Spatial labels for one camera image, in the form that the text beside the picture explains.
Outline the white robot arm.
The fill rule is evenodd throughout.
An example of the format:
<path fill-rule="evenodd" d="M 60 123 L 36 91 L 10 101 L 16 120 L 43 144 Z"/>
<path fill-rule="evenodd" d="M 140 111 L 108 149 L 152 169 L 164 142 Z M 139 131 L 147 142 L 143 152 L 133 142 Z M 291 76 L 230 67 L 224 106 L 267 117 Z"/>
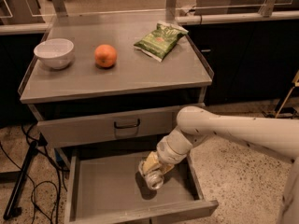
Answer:
<path fill-rule="evenodd" d="M 159 189 L 164 175 L 187 157 L 208 136 L 218 135 L 243 145 L 263 147 L 294 160 L 288 177 L 278 224 L 299 224 L 299 120 L 222 116 L 197 106 L 177 114 L 176 128 L 139 163 L 149 189 Z"/>

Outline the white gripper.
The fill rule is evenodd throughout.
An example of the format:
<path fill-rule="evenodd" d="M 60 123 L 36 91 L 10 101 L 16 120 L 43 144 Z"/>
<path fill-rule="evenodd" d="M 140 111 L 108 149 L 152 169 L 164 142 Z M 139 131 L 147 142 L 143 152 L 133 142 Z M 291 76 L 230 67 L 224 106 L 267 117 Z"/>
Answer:
<path fill-rule="evenodd" d="M 157 144 L 157 152 L 151 151 L 142 164 L 143 175 L 160 167 L 163 174 L 170 172 L 189 152 L 189 141 L 184 138 L 165 136 Z"/>

